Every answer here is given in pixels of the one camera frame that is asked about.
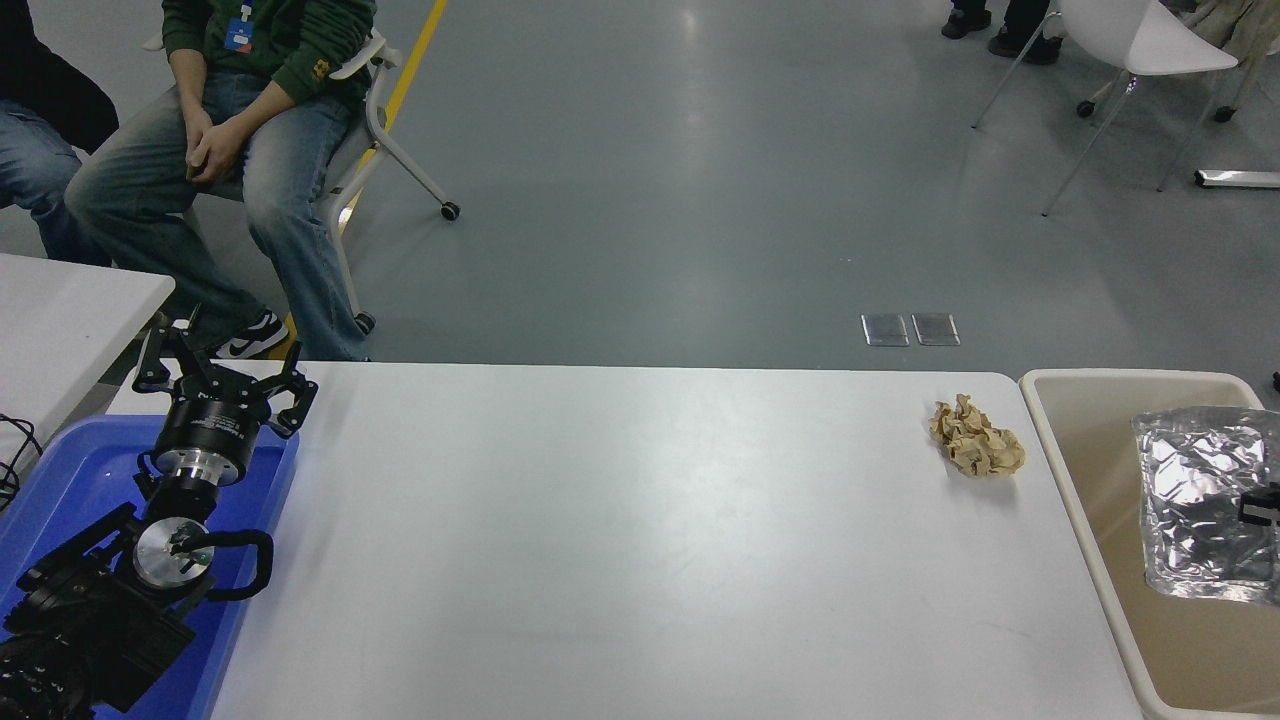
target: person's leg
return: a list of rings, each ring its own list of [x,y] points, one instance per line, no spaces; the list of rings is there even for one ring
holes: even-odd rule
[[[1005,28],[1009,31],[1010,40],[1025,45],[1041,20],[1044,19],[1044,14],[1048,13],[1048,1],[1009,0],[1009,8],[1005,10]]]
[[[1032,33],[1039,27],[1041,20],[1044,19],[1048,3],[1050,0],[1009,0],[1009,9],[1005,10],[1005,24],[987,44],[987,49],[1001,58],[1016,58],[1027,41],[1030,40]],[[1023,61],[1032,65],[1053,64],[1057,61],[1061,46],[1062,38],[1046,38],[1042,33],[1032,44],[1032,49],[1027,51]]]
[[[970,32],[991,26],[991,12],[987,0],[951,0],[951,15],[942,26],[942,36],[960,40]]]
[[[0,192],[31,213],[50,260],[106,266],[111,259],[81,231],[63,201],[79,167],[76,150],[52,126],[0,97]]]
[[[259,128],[244,156],[250,234],[271,259],[289,299],[302,355],[312,360],[365,359],[365,333],[347,299],[338,251],[315,213],[329,159],[349,117],[333,97],[312,97]]]
[[[219,95],[211,78],[206,106]],[[67,204],[122,268],[177,281],[164,311],[187,318],[200,306],[192,341],[207,347],[255,323],[264,307],[223,275],[205,243],[178,217],[196,196],[186,176],[186,152],[187,131],[177,91],[170,90],[90,158],[68,187]]]

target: chair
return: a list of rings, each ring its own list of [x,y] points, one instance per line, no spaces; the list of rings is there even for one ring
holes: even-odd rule
[[[164,40],[157,33],[147,40],[142,47],[145,50],[164,49]],[[342,233],[346,229],[348,205],[369,183],[369,178],[381,165],[383,160],[390,155],[402,168],[421,184],[440,204],[440,215],[449,222],[458,219],[462,209],[449,201],[445,193],[435,182],[426,176],[426,172],[408,156],[408,152],[397,143],[387,132],[387,100],[388,85],[392,70],[403,64],[403,54],[387,45],[387,38],[372,29],[365,45],[343,63],[338,70],[329,77],[333,79],[346,79],[369,67],[372,76],[372,85],[365,96],[362,117],[352,118],[351,128],[342,142],[334,150],[329,160],[329,169],[325,174],[320,200],[317,201],[317,214],[324,218],[328,228],[329,241],[338,251],[338,263],[342,270],[343,284],[347,288],[347,299],[351,302],[351,311],[365,334],[374,329],[374,316],[365,313],[356,296],[356,286],[351,278],[351,268],[347,264],[347,252],[342,243]],[[206,195],[215,195],[227,200],[243,202],[243,188],[238,177],[215,183],[202,190]],[[188,224],[200,232],[200,224],[195,214],[188,209],[184,213]]]
[[[996,86],[991,100],[983,106],[982,113],[979,113],[978,119],[973,122],[972,127],[977,128],[982,118],[986,117],[987,110],[996,102],[1000,91],[1004,90],[1014,70],[1018,69],[1023,58],[1027,56],[1032,42],[1039,36],[1041,29],[1044,28],[1044,23],[1050,18],[1059,15],[1062,18],[1068,36],[1089,55],[1120,68],[1111,85],[1112,87],[1117,87],[1123,83],[1124,94],[1111,101],[1102,124],[1093,133],[1080,156],[1076,158],[1070,173],[1062,181],[1062,184],[1059,186],[1053,197],[1050,199],[1048,205],[1041,211],[1041,215],[1044,217],[1048,217],[1050,210],[1053,209],[1062,191],[1070,184],[1075,173],[1080,169],[1084,156],[1093,147],[1093,143],[1097,142],[1098,137],[1111,124],[1111,120],[1115,119],[1124,100],[1138,87],[1139,77],[1228,70],[1236,65],[1234,56],[1213,47],[1183,27],[1178,18],[1156,0],[1061,0],[1060,10],[1047,14],[1039,27],[1036,28],[1036,32],[1032,33],[1032,41],[1028,41],[1027,46],[1019,53],[1012,67],[1009,68],[1000,85]],[[1221,73],[1215,74],[1208,102],[1204,105],[1196,124],[1188,132],[1172,163],[1170,163],[1169,170],[1161,178],[1160,184],[1156,187],[1157,191],[1164,190],[1165,181],[1169,179],[1169,174],[1187,151],[1196,131],[1203,124],[1204,118],[1213,106],[1220,81]]]

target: chair caster wheel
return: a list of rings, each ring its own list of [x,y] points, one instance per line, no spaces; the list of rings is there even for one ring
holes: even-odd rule
[[[360,327],[360,332],[369,334],[374,332],[374,325],[378,324],[374,316],[369,313],[356,313],[356,325]]]

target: hand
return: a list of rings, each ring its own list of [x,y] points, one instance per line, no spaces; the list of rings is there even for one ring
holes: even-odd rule
[[[195,150],[187,155],[187,165],[200,170],[191,182],[211,184],[229,176],[239,164],[241,150],[248,136],[236,118],[206,129]]]
[[[210,119],[209,113],[200,105],[189,109],[183,108],[182,119],[187,124],[187,167],[191,168],[193,167],[191,155],[196,151],[196,146],[200,145],[200,140],[205,137],[209,128],[214,127],[214,120]]]

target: aluminum foil bag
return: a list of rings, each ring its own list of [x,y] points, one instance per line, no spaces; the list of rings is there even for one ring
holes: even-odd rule
[[[1142,460],[1147,584],[1178,597],[1280,605],[1276,530],[1239,497],[1280,480],[1280,414],[1183,407],[1133,419]]]

